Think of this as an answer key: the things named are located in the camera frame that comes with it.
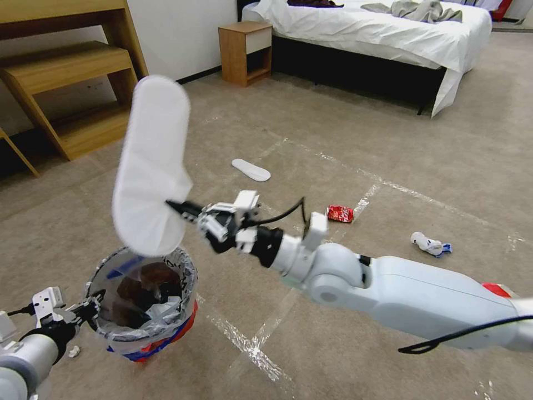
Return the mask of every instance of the baseboard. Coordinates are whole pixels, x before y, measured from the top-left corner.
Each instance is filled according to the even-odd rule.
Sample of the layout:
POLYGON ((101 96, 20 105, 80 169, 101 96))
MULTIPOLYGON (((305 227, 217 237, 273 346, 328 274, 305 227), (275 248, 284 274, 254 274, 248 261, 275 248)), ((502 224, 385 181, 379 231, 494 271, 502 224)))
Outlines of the baseboard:
POLYGON ((179 84, 185 84, 185 83, 195 81, 196 79, 203 78, 203 77, 205 77, 207 75, 211 75, 211 74, 213 74, 215 72, 219 72, 219 71, 222 71, 222 66, 217 66, 217 67, 214 67, 214 68, 206 69, 205 71, 198 72, 196 74, 187 76, 185 78, 178 79, 176 82, 178 82, 179 84))

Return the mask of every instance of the nightstand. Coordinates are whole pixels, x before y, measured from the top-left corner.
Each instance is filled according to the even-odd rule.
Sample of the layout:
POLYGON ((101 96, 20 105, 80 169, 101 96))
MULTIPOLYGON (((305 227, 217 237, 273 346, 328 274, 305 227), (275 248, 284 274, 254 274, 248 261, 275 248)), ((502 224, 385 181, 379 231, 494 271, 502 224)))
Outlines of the nightstand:
POLYGON ((272 25, 243 21, 218 28, 222 77, 241 86, 270 76, 272 25))

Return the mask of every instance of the white wall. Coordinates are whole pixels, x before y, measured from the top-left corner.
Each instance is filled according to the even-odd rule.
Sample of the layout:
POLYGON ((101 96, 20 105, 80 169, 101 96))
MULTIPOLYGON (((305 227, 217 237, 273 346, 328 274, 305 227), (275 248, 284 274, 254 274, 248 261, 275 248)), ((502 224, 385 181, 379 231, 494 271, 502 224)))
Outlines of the white wall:
MULTIPOLYGON (((237 21, 235 0, 128 0, 150 74, 180 79, 220 65, 218 26, 237 21)), ((106 42, 101 27, 0 41, 0 58, 88 40, 106 42)), ((38 95, 49 118, 114 100, 105 77, 38 95)), ((7 134, 32 128, 0 82, 0 127, 7 134)))
POLYGON ((235 0, 128 4, 150 74, 181 79, 220 65, 218 27, 237 21, 235 0))

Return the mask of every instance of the white slipper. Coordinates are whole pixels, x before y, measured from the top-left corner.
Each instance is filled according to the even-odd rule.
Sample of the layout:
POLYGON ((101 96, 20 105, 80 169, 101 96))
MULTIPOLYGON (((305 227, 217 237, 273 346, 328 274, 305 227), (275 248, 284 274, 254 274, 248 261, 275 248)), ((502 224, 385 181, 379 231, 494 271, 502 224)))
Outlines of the white slipper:
POLYGON ((266 169, 253 165, 241 158, 233 160, 232 166, 255 181, 264 182, 270 179, 270 172, 266 169))

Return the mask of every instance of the black joint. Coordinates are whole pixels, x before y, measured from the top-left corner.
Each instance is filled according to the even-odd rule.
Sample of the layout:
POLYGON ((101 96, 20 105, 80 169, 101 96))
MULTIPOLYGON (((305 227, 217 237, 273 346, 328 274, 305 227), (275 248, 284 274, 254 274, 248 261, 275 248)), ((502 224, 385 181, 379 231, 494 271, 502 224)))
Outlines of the black joint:
POLYGON ((32 334, 42 334, 48 336, 54 341, 58 350, 57 358, 54 361, 54 364, 56 364, 65 354, 65 351, 67 350, 67 343, 71 341, 74 336, 76 336, 76 327, 73 324, 67 324, 63 321, 53 322, 48 326, 29 331, 21 338, 21 340, 32 334))
POLYGON ((359 256, 359 262, 361 264, 366 265, 367 267, 370 266, 370 261, 372 261, 372 259, 368 256, 363 256, 363 255, 359 256))
POLYGON ((269 268, 278 255, 281 240, 283 239, 283 230, 269 229, 267 227, 257 228, 257 239, 250 254, 259 258, 263 267, 269 268))

